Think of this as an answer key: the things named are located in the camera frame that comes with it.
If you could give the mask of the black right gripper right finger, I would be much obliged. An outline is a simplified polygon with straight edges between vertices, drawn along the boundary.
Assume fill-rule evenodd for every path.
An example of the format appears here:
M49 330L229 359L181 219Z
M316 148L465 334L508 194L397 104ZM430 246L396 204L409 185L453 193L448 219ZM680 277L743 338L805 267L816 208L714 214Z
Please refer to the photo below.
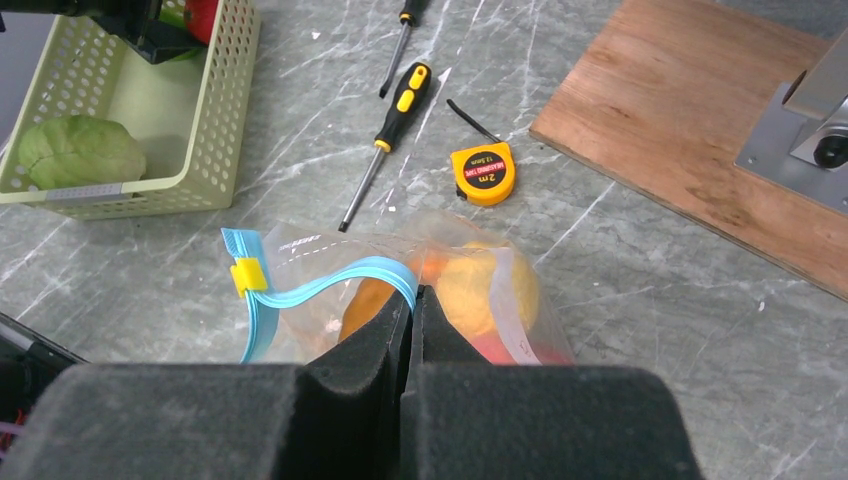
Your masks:
M639 368L496 366L419 291L401 479L698 479L678 404Z

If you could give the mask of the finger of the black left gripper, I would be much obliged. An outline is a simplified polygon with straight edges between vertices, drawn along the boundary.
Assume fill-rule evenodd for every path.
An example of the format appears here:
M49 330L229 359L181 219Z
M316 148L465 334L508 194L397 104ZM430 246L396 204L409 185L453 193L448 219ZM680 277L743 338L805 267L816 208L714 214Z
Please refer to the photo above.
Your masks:
M150 0L101 1L92 19L152 65L204 48L184 28L160 19L162 4Z

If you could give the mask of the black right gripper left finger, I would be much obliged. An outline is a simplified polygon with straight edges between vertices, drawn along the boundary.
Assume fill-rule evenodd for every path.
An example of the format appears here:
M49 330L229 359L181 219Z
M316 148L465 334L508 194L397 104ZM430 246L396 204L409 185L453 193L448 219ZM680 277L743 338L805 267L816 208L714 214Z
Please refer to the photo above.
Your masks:
M393 479L411 311L394 295L305 365L79 364L44 392L5 479Z

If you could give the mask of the red apple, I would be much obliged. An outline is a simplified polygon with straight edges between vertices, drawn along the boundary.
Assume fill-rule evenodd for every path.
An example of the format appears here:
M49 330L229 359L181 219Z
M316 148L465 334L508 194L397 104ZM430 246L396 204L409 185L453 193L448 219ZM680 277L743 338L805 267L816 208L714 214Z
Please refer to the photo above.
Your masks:
M183 21L189 33L208 45L214 30L217 0L186 0Z

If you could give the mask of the pink peach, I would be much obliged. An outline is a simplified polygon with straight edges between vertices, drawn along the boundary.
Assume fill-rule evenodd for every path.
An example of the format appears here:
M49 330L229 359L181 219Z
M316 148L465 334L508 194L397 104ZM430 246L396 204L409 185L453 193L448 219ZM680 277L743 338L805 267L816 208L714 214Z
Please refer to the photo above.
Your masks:
M477 336L471 345L494 365L573 365L573 356L561 349L530 340L504 342L495 332Z

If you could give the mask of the orange mango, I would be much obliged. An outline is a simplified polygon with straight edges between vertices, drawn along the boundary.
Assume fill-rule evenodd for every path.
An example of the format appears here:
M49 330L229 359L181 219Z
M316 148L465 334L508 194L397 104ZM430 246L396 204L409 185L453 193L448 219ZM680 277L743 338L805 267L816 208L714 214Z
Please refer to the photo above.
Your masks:
M447 254L417 252L410 255L404 265L412 271L420 284L436 288L448 263ZM344 341L373 319L395 291L396 289L385 281L364 279L343 314L338 342Z

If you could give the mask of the yellow lemon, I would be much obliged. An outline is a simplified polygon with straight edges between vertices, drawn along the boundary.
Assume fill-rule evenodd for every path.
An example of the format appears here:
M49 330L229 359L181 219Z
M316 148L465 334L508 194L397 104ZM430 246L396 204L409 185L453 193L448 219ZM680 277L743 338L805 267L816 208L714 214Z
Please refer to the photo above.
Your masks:
M498 248L481 241L468 242L463 248L465 255L450 257L442 268L435 291L448 321L467 340L472 340L496 329L490 291ZM507 247L505 252L513 256L511 280L508 287L497 287L495 292L513 294L518 318L529 331L538 318L538 277L523 254L512 247Z

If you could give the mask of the clear zip top bag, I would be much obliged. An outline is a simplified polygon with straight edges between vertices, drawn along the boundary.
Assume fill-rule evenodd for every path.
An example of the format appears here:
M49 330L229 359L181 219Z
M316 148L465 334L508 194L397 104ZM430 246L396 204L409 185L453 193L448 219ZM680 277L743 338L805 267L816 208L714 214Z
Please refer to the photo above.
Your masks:
M230 274L248 310L242 361L307 362L374 318L389 299L431 288L448 323L496 365L574 362L531 259L512 241L445 211L414 214L392 234L268 233L225 228Z

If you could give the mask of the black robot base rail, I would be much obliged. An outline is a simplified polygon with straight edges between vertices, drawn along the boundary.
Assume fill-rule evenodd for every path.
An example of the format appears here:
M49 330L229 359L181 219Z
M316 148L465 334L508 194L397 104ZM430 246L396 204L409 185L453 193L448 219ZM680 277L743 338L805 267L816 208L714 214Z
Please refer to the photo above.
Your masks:
M20 434L40 395L82 357L1 314L1 455Z

